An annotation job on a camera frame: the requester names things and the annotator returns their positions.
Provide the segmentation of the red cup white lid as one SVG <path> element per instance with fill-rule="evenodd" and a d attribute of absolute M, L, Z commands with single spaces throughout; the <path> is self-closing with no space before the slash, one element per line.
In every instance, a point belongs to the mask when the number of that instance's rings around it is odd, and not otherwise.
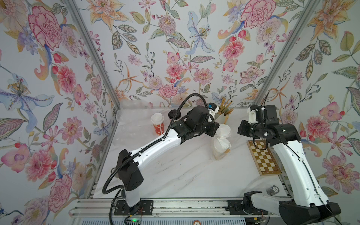
<path fill-rule="evenodd" d="M 164 118 L 163 114 L 161 114 L 159 112 L 157 112 L 151 116 L 151 122 L 154 126 L 155 133 L 158 136 L 163 135 L 165 132 L 164 120 L 165 120 L 165 118 Z"/>

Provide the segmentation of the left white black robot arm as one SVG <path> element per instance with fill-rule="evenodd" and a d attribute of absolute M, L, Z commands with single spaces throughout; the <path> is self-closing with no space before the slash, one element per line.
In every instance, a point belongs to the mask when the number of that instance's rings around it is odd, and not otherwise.
<path fill-rule="evenodd" d="M 167 135 L 155 139 L 148 149 L 143 146 L 131 152 L 120 152 L 117 163 L 120 169 L 116 174 L 123 183 L 121 195 L 127 207 L 134 208 L 139 205 L 139 187 L 144 181 L 142 170 L 150 162 L 193 137 L 202 134 L 215 136 L 219 123 L 215 122 L 214 117 L 218 111 L 219 107 L 214 103 L 207 107 L 196 106 L 187 115 L 173 122 Z"/>

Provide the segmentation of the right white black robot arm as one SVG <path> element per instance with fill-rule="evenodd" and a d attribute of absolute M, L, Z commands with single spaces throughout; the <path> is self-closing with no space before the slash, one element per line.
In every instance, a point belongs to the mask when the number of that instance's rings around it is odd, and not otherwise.
<path fill-rule="evenodd" d="M 244 194 L 242 209 L 250 214 L 267 211 L 279 215 L 287 225 L 310 225 L 335 218 L 339 205 L 330 202 L 305 157 L 301 137 L 292 124 L 280 124 L 276 107 L 253 105 L 238 134 L 253 140 L 265 139 L 278 155 L 292 186 L 292 200 L 268 196 L 260 191 Z"/>

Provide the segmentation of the cream cup white lid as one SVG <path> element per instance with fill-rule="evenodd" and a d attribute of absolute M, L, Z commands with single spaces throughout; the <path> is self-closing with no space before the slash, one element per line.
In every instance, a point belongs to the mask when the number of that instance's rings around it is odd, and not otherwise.
<path fill-rule="evenodd" d="M 231 143 L 226 138 L 215 138 L 213 141 L 213 155 L 216 160 L 224 157 L 224 152 L 231 149 Z"/>
<path fill-rule="evenodd" d="M 229 138 L 231 136 L 232 130 L 226 124 L 221 124 L 216 131 L 216 137 L 218 138 Z"/>

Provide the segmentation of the clear plastic carrier bag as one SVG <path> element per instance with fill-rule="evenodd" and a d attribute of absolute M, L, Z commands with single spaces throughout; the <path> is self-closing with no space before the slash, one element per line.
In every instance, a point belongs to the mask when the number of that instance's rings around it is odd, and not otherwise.
<path fill-rule="evenodd" d="M 231 142 L 229 137 L 232 130 L 226 124 L 221 124 L 212 139 L 211 148 L 215 160 L 220 160 L 231 151 Z"/>

